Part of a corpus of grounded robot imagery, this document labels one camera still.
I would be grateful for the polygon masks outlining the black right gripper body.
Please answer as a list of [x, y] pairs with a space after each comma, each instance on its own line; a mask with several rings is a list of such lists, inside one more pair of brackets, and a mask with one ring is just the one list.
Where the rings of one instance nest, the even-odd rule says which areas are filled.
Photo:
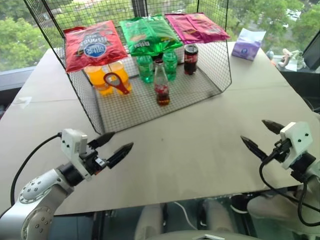
[[274, 148], [269, 158], [271, 160], [277, 160], [279, 163], [283, 163], [290, 152], [292, 143], [290, 139], [280, 139], [274, 144]]

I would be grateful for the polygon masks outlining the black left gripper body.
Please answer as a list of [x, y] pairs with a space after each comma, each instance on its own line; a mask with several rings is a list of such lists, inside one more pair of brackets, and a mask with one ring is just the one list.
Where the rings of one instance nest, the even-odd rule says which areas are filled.
[[107, 167], [107, 160], [99, 158], [97, 150], [88, 145], [86, 146], [84, 153], [81, 153], [79, 157], [82, 160], [82, 165], [91, 176], [97, 175]]

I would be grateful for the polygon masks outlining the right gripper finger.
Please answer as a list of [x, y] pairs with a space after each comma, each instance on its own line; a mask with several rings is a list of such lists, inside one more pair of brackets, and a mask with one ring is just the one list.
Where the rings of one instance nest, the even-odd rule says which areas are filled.
[[277, 123], [272, 120], [263, 119], [262, 123], [267, 127], [268, 130], [276, 135], [279, 135], [281, 130], [285, 127], [284, 125]]
[[263, 161], [267, 157], [266, 153], [264, 153], [255, 142], [243, 135], [241, 135], [240, 138], [245, 146], [261, 161]]

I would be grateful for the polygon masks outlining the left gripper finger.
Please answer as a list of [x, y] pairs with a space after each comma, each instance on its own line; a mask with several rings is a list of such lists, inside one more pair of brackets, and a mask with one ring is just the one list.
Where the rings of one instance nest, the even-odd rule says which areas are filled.
[[119, 149], [117, 149], [113, 155], [107, 160], [107, 167], [109, 169], [112, 169], [115, 167], [119, 162], [121, 162], [131, 151], [134, 143], [130, 142], [128, 144], [125, 144], [121, 146]]
[[106, 143], [108, 143], [110, 141], [110, 139], [115, 135], [115, 132], [107, 132], [105, 134], [100, 135], [99, 137], [91, 140], [87, 145], [91, 148], [91, 149], [97, 149], [102, 147], [103, 145], [105, 145]]

